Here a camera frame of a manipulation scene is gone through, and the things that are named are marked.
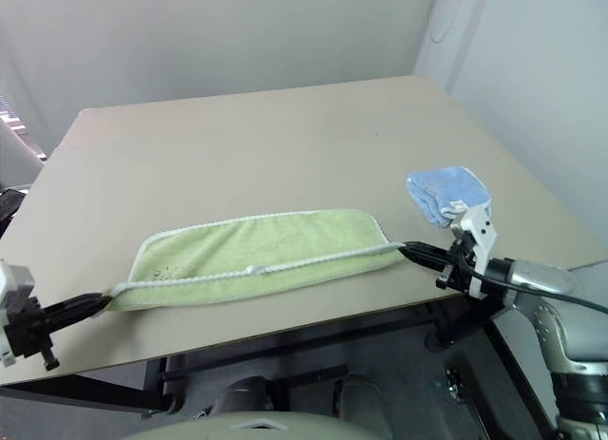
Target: green microfiber cloth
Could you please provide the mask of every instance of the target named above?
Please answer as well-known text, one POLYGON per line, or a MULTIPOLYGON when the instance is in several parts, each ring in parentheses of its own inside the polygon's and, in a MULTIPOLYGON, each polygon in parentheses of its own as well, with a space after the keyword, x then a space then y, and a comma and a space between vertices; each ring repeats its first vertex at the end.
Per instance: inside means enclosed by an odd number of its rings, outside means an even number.
POLYGON ((360 210, 220 221, 157 234, 109 310, 213 304, 279 293, 386 267, 403 257, 360 210))

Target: white wall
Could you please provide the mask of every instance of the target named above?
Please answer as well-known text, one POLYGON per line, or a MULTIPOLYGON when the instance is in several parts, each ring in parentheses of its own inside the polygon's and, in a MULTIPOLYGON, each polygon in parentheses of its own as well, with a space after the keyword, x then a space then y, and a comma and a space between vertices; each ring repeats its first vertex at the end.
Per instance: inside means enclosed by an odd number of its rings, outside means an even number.
POLYGON ((85 107, 409 74, 431 0, 0 0, 0 68, 49 154, 85 107))
MULTIPOLYGON (((457 11, 458 5, 444 0, 435 8, 451 11, 454 27, 439 44, 427 33, 416 72, 479 116, 608 242, 608 0, 463 0, 457 11)), ((577 274, 608 290, 608 264, 577 274)), ((551 382, 531 326, 515 312, 496 322, 553 418, 551 382)))

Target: blue towel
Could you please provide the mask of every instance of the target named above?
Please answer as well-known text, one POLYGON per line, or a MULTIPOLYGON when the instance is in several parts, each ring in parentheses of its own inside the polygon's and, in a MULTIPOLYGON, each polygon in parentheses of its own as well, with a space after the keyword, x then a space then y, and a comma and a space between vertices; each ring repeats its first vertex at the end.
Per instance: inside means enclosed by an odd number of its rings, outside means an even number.
POLYGON ((427 221, 435 226, 449 226, 459 214, 474 205, 482 205, 487 215, 492 215, 492 199, 485 185, 466 167, 412 172, 407 186, 409 195, 427 221))

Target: folded blue cloth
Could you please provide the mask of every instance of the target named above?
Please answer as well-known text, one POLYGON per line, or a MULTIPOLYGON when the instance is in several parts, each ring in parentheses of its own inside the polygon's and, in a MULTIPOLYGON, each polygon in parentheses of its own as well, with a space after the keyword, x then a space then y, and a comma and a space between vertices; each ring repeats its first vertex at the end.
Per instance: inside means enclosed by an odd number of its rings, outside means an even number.
POLYGON ((449 226, 459 214, 474 205, 482 205, 487 215, 492 215, 492 199, 485 185, 466 167, 412 172, 407 186, 409 195, 427 221, 435 226, 449 226))

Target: gray floor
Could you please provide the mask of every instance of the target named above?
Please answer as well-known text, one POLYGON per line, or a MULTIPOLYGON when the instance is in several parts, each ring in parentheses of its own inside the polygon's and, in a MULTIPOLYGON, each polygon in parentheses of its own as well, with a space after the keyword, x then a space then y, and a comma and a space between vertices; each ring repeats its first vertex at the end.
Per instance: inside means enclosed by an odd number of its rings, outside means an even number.
MULTIPOLYGON (((388 313, 390 316, 401 315, 388 313)), ((340 325, 317 328, 335 332, 340 325)), ((187 379, 185 404, 178 414, 158 414, 141 420, 132 413, 96 411, 0 397, 0 437, 10 440, 52 438, 115 439, 130 433, 188 419, 211 405, 218 393, 238 379, 254 374, 279 378, 334 365, 347 364, 352 372, 373 379, 384 398, 395 439, 476 439, 480 428, 466 405, 456 404, 447 392, 446 363, 465 356, 473 368, 486 397, 513 438, 539 438, 532 420, 519 400, 503 366, 483 333, 475 334, 449 351, 432 354, 423 339, 430 329, 417 326, 327 346, 305 353, 258 359, 232 366, 195 373, 187 379)), ((246 353, 260 342, 232 345, 190 360, 218 358, 226 353, 246 353)), ((106 381, 140 387, 144 364, 121 366, 90 373, 106 381)), ((292 393, 292 408, 298 411, 330 414, 333 384, 319 383, 292 393)))

